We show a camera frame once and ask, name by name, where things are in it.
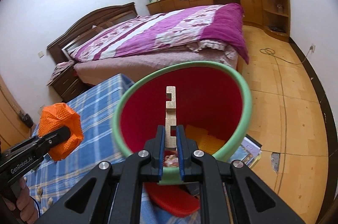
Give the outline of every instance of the blue checkered mattress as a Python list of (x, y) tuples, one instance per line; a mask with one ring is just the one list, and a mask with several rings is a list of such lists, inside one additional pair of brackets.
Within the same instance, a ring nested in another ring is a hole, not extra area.
[[(118, 74), (68, 103), (81, 116), (84, 140), (65, 160), (54, 162), (46, 156), (37, 170), (26, 175), (32, 197), (38, 197), (38, 186), (43, 188), (41, 213), (43, 207), (48, 208), (49, 198), (56, 202), (99, 162), (124, 160), (114, 143), (110, 123), (121, 96), (132, 84), (128, 77)], [(140, 223), (198, 224), (200, 215), (196, 212), (186, 218), (174, 217), (154, 206), (143, 191)]]

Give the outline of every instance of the white wall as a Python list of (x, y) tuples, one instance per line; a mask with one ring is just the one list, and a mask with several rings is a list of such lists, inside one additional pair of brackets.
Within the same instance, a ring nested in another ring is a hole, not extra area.
[(34, 122), (39, 108), (60, 101), (46, 86), (55, 64), (49, 55), (38, 57), (48, 44), (89, 12), (109, 5), (136, 3), (148, 15), (148, 0), (1, 0), (0, 74), (16, 101)]
[(316, 45), (309, 61), (338, 120), (338, 0), (290, 0), (291, 38), (304, 54)]

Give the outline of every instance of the damaged floor patch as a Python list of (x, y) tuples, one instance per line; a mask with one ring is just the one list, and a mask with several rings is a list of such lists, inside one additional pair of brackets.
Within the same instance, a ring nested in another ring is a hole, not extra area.
[(271, 153), (271, 165), (276, 173), (278, 173), (280, 158), (281, 158), (280, 153)]

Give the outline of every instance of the wooden floor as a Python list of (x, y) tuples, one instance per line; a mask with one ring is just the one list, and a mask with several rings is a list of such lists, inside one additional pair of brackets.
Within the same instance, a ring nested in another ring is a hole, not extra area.
[[(253, 171), (307, 224), (314, 224), (322, 206), (328, 168), (326, 131), (316, 93), (302, 65), (276, 62), (260, 53), (261, 48), (269, 47), (276, 56), (299, 63), (288, 43), (255, 27), (244, 26), (243, 31), (250, 64), (244, 65), (242, 74), (253, 99), (248, 133), (263, 150)], [(271, 164), (273, 152), (280, 153), (278, 173)]]

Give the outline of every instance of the wooden headboard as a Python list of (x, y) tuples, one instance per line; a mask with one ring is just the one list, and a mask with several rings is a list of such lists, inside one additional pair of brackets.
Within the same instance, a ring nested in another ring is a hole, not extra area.
[(121, 17), (134, 14), (137, 16), (135, 3), (125, 5), (113, 5), (110, 7), (103, 7), (92, 11), (86, 16), (82, 17), (75, 24), (73, 24), (62, 36), (57, 38), (53, 43), (47, 46), (47, 51), (50, 53), (56, 64), (68, 61), (69, 59), (63, 52), (63, 48), (73, 42), (74, 39), (80, 35), (86, 34), (93, 30), (93, 26), (101, 26), (102, 24), (109, 24), (110, 26), (116, 24)]

